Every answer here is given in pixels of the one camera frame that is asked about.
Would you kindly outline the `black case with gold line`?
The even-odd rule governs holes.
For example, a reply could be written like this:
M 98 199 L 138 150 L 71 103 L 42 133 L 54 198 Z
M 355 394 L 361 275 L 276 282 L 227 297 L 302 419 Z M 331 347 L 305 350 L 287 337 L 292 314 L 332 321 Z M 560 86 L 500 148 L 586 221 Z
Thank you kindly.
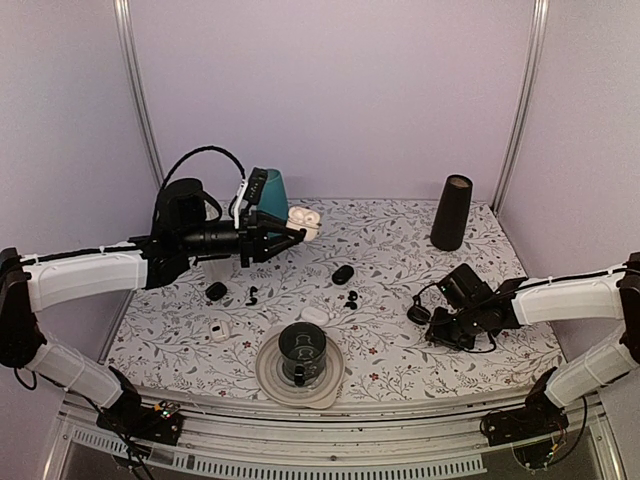
M 428 325 L 431 321 L 431 312 L 421 305 L 414 304 L 407 311 L 407 318 L 416 325 Z

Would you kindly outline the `left aluminium frame post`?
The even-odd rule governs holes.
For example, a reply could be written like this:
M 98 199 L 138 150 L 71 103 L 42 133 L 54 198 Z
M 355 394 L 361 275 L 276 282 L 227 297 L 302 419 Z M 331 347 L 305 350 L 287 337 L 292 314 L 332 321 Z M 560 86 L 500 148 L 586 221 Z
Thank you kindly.
M 161 163 L 151 116 L 146 101 L 142 71 L 139 64 L 133 30 L 131 2 L 127 0 L 114 0 L 113 7 L 125 72 L 145 151 L 145 157 L 154 185 L 159 189 L 163 183 L 165 172 Z

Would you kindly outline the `black oval earbud case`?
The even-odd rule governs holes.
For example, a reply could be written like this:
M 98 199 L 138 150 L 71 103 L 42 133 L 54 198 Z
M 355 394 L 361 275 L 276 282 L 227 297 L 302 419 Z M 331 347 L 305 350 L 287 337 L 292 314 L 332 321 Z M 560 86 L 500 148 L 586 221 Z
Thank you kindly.
M 331 280 L 335 285 L 344 285 L 353 277 L 354 273 L 352 266 L 342 265 L 334 271 Z

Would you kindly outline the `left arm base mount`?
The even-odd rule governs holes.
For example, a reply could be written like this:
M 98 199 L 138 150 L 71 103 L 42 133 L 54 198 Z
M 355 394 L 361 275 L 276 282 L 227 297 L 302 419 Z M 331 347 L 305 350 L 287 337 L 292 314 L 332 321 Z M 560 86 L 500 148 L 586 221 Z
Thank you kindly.
M 139 401 L 119 400 L 101 410 L 96 425 L 123 437 L 176 446 L 185 420 L 180 408 L 178 403 L 166 400 L 151 407 Z

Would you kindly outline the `dark brown vase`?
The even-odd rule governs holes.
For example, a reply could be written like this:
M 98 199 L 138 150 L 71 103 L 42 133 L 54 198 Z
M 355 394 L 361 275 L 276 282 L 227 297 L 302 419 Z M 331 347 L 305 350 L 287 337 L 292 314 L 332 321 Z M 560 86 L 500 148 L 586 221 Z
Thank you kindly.
M 447 177 L 430 233 L 434 247 L 442 251 L 460 248 L 472 199 L 473 182 L 466 176 Z

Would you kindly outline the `grey ceramic plate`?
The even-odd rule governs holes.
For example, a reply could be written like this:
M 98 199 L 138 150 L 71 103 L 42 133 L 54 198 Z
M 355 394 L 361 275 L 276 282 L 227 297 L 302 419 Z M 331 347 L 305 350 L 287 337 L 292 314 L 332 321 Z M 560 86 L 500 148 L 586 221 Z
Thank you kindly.
M 326 365 L 309 386 L 298 387 L 285 377 L 284 360 L 278 348 L 283 327 L 274 327 L 258 350 L 255 376 L 261 391 L 271 400 L 292 408 L 325 410 L 337 400 L 342 389 L 345 360 L 337 344 L 327 339 Z

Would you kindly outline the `cream earbud case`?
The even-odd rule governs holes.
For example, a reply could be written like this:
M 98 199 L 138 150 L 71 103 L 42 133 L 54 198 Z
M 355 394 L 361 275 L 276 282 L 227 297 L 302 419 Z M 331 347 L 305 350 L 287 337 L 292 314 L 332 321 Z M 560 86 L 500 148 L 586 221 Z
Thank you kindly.
M 212 342 L 221 343 L 230 338 L 230 326 L 225 321 L 214 321 L 210 325 L 209 338 Z
M 321 215 L 302 206 L 292 206 L 288 211 L 286 227 L 292 230 L 304 230 L 304 241 L 313 241 L 320 231 Z

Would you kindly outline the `aluminium frame post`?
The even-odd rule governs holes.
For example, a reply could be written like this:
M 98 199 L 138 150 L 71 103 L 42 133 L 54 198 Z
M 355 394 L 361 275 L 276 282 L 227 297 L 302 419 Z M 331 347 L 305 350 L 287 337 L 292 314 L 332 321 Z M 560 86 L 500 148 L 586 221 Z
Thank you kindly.
M 146 101 L 142 71 L 139 64 L 133 30 L 131 2 L 127 0 L 114 0 L 113 7 L 125 72 L 145 151 L 145 157 L 154 185 L 159 189 L 163 183 L 165 172 L 161 163 L 151 116 Z
M 536 78 L 543 56 L 549 7 L 550 2 L 548 0 L 535 0 L 533 2 L 532 20 L 520 93 L 518 95 L 516 111 L 503 163 L 491 201 L 491 210 L 497 218 L 500 217 L 506 205 L 509 187 L 516 170 L 527 118 L 534 96 Z

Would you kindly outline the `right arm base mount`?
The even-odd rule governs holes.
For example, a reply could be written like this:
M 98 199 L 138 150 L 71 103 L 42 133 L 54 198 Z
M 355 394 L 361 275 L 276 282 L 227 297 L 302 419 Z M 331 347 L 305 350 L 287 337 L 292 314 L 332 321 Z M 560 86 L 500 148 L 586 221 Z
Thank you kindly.
M 497 446 L 560 432 L 568 426 L 561 409 L 522 406 L 489 412 L 481 419 L 479 429 L 490 446 Z

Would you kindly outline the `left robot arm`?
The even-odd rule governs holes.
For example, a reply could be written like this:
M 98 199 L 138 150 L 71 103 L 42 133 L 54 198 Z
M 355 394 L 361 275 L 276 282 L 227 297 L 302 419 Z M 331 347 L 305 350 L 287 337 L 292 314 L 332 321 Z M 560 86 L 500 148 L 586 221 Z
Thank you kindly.
M 126 377 L 47 338 L 36 315 L 46 308 L 115 291 L 168 286 L 194 259 L 238 256 L 242 266 L 262 263 L 304 241 L 307 230 L 249 209 L 230 220 L 209 219 L 219 204 L 201 181 L 184 178 L 163 187 L 152 230 L 117 245 L 45 256 L 1 252 L 1 364 L 26 369 L 83 395 L 128 434 L 148 426 L 148 412 Z

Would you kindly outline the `small black round case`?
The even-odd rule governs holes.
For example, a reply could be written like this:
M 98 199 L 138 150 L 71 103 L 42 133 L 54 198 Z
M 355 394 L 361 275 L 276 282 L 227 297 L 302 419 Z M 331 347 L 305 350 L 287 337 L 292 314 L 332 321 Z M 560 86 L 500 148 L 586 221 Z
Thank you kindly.
M 211 301 L 218 301 L 224 298 L 227 292 L 228 289 L 223 283 L 214 282 L 205 290 L 205 295 Z

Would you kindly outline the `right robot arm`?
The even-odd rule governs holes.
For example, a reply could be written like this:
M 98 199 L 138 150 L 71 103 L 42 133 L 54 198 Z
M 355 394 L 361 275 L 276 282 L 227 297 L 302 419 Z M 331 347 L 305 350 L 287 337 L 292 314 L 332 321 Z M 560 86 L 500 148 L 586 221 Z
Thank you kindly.
M 565 320 L 613 319 L 618 328 L 571 362 L 536 381 L 517 427 L 537 436 L 577 398 L 639 366 L 639 255 L 604 270 L 547 279 L 508 279 L 496 290 L 462 264 L 438 282 L 448 305 L 437 308 L 428 341 L 469 352 L 480 334 Z

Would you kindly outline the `teal vase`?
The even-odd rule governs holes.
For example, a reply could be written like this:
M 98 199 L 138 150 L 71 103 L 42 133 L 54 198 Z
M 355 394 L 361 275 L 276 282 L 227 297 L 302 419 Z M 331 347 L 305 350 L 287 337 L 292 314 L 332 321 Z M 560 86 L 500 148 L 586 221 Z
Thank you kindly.
M 261 216 L 273 217 L 282 224 L 288 220 L 288 199 L 281 172 L 277 169 L 255 167 L 254 170 L 266 178 L 256 211 Z

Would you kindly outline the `black stem earbud pair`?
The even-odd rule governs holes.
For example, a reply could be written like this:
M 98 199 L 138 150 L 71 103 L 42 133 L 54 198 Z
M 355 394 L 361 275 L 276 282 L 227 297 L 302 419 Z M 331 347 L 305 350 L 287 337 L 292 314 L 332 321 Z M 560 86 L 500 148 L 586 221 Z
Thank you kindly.
M 248 299 L 246 302 L 247 306 L 254 306 L 257 304 L 258 299 L 256 297 L 256 293 L 258 292 L 258 289 L 255 286 L 251 286 L 249 288 L 249 295 L 248 295 Z

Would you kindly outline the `right aluminium frame post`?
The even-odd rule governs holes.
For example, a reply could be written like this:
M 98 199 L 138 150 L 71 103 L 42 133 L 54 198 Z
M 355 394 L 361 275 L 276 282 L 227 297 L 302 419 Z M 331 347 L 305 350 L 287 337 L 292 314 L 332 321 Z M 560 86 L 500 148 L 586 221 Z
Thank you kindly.
M 548 0 L 535 0 L 533 2 L 532 20 L 520 93 L 518 95 L 516 111 L 503 163 L 491 201 L 491 210 L 497 218 L 500 217 L 506 205 L 509 187 L 516 170 L 527 118 L 534 96 L 536 78 L 543 56 L 549 7 L 550 2 Z

